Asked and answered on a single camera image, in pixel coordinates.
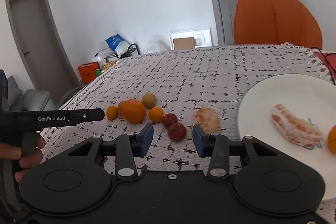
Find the orange box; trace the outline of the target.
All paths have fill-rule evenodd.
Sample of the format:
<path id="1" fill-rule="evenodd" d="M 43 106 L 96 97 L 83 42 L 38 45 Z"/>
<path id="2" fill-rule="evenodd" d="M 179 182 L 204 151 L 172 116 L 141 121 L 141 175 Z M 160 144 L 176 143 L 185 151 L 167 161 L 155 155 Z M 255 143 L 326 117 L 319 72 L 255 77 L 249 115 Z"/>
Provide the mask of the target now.
<path id="1" fill-rule="evenodd" d="M 81 80 L 84 84 L 89 84 L 96 79 L 96 70 L 100 69 L 98 62 L 91 62 L 80 65 L 78 68 Z"/>

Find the red orange table mat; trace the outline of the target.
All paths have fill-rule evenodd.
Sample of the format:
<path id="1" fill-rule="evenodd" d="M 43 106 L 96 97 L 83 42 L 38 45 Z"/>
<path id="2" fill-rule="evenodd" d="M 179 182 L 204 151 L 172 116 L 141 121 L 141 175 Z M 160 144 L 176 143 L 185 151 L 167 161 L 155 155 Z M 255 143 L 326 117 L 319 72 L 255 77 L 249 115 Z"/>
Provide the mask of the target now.
<path id="1" fill-rule="evenodd" d="M 314 50 L 313 52 L 327 67 L 328 72 L 331 73 L 333 78 L 335 78 L 335 52 L 318 52 L 317 50 Z"/>

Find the blue white plastic bag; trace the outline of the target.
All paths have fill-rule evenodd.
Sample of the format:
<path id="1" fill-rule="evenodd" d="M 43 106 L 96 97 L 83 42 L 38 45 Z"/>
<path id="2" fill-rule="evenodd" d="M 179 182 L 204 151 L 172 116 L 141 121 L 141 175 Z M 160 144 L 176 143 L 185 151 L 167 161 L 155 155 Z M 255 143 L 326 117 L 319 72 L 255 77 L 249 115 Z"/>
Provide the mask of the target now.
<path id="1" fill-rule="evenodd" d="M 117 55 L 121 55 L 122 53 L 126 52 L 127 47 L 130 45 L 122 36 L 116 34 L 114 36 L 110 36 L 107 38 L 106 43 L 108 47 L 115 52 Z"/>

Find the white plate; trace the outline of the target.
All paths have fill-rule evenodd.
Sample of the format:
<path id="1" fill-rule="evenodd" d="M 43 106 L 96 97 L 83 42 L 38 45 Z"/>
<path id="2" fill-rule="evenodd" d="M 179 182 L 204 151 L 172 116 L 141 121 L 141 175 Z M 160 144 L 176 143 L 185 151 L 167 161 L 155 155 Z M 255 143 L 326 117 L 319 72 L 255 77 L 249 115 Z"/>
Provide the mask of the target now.
<path id="1" fill-rule="evenodd" d="M 324 179 L 324 200 L 335 198 L 335 85 L 317 77 L 272 76 L 250 88 L 237 116 L 241 138 L 253 136 L 315 169 Z"/>

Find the small orange kumquat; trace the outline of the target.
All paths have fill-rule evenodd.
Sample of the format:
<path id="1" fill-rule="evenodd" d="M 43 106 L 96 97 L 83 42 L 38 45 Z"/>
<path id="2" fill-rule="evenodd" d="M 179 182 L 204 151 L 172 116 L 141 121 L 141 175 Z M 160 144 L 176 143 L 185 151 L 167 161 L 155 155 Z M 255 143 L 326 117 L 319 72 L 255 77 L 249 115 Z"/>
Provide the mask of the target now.
<path id="1" fill-rule="evenodd" d="M 162 108 L 158 106 L 151 108 L 148 113 L 149 119 L 154 124 L 160 123 L 163 120 L 164 116 L 165 116 L 164 111 L 162 110 Z"/>
<path id="2" fill-rule="evenodd" d="M 106 114 L 106 118 L 112 121 L 118 116 L 118 108 L 114 105 L 111 105 L 106 109 L 105 114 Z"/>
<path id="3" fill-rule="evenodd" d="M 336 126 L 333 126 L 329 131 L 327 146 L 330 152 L 336 154 Z"/>

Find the orange chair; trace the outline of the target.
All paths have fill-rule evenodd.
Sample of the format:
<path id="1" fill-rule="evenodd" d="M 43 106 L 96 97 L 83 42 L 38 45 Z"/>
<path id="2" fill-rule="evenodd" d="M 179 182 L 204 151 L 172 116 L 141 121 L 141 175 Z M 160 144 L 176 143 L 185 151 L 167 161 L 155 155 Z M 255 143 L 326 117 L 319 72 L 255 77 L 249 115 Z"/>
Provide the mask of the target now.
<path id="1" fill-rule="evenodd" d="M 234 43 L 283 44 L 322 48 L 319 25 L 298 0 L 238 0 Z"/>

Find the large orange mandarin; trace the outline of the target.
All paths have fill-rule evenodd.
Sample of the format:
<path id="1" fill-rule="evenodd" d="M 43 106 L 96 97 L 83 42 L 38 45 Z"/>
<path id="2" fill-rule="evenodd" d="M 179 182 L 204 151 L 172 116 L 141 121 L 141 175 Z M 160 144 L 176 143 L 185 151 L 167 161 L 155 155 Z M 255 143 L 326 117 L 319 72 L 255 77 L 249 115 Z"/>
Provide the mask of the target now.
<path id="1" fill-rule="evenodd" d="M 132 124 L 137 124 L 146 117 L 145 105 L 136 99 L 128 99 L 122 103 L 123 117 Z"/>

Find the peeled pomelo segment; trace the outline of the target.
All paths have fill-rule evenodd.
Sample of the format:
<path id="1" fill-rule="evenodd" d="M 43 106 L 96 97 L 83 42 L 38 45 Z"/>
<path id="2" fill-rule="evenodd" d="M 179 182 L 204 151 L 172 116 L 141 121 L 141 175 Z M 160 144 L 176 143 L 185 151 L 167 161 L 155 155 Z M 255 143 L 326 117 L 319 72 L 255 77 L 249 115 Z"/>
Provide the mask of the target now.
<path id="1" fill-rule="evenodd" d="M 194 124 L 208 135 L 221 131 L 221 122 L 217 113 L 212 108 L 198 109 L 194 114 Z"/>
<path id="2" fill-rule="evenodd" d="M 320 129 L 308 121 L 295 116 L 284 105 L 277 104 L 271 111 L 271 120 L 282 136 L 298 146 L 319 145 L 323 135 Z"/>

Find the red lychee back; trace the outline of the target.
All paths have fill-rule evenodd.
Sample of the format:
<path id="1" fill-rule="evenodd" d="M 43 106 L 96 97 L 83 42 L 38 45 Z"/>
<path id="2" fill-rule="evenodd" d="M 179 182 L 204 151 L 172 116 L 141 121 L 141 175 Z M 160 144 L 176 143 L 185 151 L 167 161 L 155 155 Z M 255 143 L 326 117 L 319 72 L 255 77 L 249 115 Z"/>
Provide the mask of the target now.
<path id="1" fill-rule="evenodd" d="M 167 113 L 163 116 L 162 124 L 165 129 L 169 129 L 172 124 L 178 123 L 177 116 L 173 113 Z"/>

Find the black white patterned tablecloth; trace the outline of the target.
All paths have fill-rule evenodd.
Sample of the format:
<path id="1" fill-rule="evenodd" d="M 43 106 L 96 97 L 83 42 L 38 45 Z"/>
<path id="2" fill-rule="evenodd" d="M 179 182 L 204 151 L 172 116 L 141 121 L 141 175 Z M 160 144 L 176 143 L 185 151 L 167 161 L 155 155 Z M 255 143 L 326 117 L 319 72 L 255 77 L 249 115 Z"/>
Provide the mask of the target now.
<path id="1" fill-rule="evenodd" d="M 173 113 L 187 128 L 187 137 L 172 142 L 162 124 L 144 158 L 135 158 L 142 171 L 193 171 L 208 169 L 209 158 L 199 158 L 192 140 L 194 114 L 212 108 L 220 118 L 221 133 L 238 140 L 236 114 L 244 93 L 259 81 L 274 75 L 297 73 L 331 83 L 328 70 L 311 50 L 285 43 L 281 46 L 225 46 L 165 51 L 120 60 L 72 97 L 63 109 L 118 106 L 130 98 L 141 100 L 152 93 L 157 106 Z M 46 140 L 43 160 L 71 148 L 91 136 L 112 141 L 120 134 L 139 132 L 148 123 L 130 124 L 124 118 L 43 130 Z"/>

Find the green brown round fruit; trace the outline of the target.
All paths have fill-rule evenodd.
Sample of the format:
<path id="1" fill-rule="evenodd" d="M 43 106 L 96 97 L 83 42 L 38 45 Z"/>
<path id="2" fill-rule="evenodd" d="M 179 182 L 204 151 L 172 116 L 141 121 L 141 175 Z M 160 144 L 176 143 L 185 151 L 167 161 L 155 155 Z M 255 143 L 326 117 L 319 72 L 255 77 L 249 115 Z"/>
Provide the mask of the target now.
<path id="1" fill-rule="evenodd" d="M 145 105 L 146 108 L 151 109 L 156 105 L 157 99 L 154 94 L 146 93 L 143 95 L 141 102 Z"/>

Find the red lychee front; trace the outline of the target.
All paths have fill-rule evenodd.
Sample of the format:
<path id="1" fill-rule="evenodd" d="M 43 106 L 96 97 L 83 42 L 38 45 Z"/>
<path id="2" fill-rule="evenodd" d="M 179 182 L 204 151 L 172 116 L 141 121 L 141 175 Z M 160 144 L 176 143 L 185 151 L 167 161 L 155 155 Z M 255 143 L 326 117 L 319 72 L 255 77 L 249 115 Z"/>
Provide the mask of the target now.
<path id="1" fill-rule="evenodd" d="M 181 123 L 174 123 L 168 129 L 168 136 L 172 141 L 180 142 L 187 134 L 186 127 Z"/>

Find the red lychee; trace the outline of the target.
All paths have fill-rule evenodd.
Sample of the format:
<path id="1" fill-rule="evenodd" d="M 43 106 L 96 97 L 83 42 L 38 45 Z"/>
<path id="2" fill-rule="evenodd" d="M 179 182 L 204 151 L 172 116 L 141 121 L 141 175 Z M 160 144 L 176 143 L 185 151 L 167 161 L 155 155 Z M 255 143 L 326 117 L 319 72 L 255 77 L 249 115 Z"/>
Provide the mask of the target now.
<path id="1" fill-rule="evenodd" d="M 174 123 L 168 129 L 168 136 L 172 141 L 180 142 L 187 134 L 186 127 L 181 123 Z"/>
<path id="2" fill-rule="evenodd" d="M 165 129 L 169 129 L 172 124 L 178 123 L 177 116 L 173 113 L 167 113 L 163 116 L 162 124 Z"/>

